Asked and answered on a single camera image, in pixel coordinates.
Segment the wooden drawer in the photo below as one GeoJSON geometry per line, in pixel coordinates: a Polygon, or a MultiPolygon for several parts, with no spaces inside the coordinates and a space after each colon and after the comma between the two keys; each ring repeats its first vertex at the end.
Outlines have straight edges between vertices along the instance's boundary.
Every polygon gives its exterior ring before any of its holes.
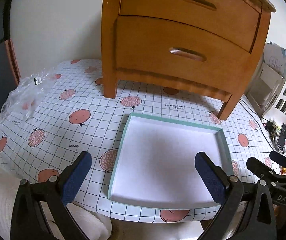
{"type": "Polygon", "coordinates": [[[178,77],[232,92],[249,53],[202,29],[150,17],[116,21],[117,68],[178,77]]]}
{"type": "Polygon", "coordinates": [[[250,51],[259,13],[242,0],[121,0],[122,15],[162,18],[218,35],[250,51]]]}

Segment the white side table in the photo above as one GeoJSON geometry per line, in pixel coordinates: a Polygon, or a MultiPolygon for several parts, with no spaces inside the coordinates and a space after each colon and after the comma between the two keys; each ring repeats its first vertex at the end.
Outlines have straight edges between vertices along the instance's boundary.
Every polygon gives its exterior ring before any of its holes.
{"type": "Polygon", "coordinates": [[[245,90],[245,96],[260,115],[271,105],[286,78],[286,49],[268,42],[245,90]]]}

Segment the teal rimmed white tray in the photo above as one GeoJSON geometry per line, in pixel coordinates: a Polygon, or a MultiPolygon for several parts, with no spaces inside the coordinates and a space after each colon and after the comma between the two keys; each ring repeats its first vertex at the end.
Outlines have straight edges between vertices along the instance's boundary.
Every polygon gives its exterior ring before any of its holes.
{"type": "Polygon", "coordinates": [[[131,113],[123,129],[108,199],[167,210],[215,206],[195,168],[199,152],[205,152],[228,176],[233,174],[221,128],[131,113]]]}

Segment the white grid pomegranate mat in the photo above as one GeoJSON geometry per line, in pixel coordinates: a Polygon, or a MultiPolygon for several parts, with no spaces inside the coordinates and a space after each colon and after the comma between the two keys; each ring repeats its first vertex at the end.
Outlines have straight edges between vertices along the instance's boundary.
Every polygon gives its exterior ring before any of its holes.
{"type": "Polygon", "coordinates": [[[120,81],[116,98],[105,98],[100,60],[65,61],[56,72],[61,77],[31,119],[23,121],[18,114],[11,114],[0,124],[0,164],[35,182],[44,172],[59,173],[80,152],[89,152],[92,166],[75,200],[86,210],[131,222],[166,222],[163,211],[116,204],[107,198],[113,158],[130,113],[221,128],[233,170],[242,181],[257,180],[246,168],[250,157],[280,171],[269,159],[268,132],[246,97],[221,121],[217,118],[219,100],[145,83],[120,81]]]}

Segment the clear plastic bag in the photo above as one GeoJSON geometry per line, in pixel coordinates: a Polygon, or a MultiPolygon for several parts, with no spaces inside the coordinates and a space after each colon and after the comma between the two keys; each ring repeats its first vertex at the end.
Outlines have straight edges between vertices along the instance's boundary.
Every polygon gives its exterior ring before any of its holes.
{"type": "Polygon", "coordinates": [[[9,93],[1,108],[0,124],[14,113],[23,121],[32,118],[38,105],[60,77],[55,68],[50,68],[21,78],[17,88],[9,93]]]}

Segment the wooden nightstand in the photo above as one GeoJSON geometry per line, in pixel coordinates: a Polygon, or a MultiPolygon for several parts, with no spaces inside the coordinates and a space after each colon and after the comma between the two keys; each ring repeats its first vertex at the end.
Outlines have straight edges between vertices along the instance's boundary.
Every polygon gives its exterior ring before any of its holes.
{"type": "Polygon", "coordinates": [[[226,120],[251,81],[276,11],[269,0],[103,0],[103,94],[120,80],[221,100],[226,120]]]}

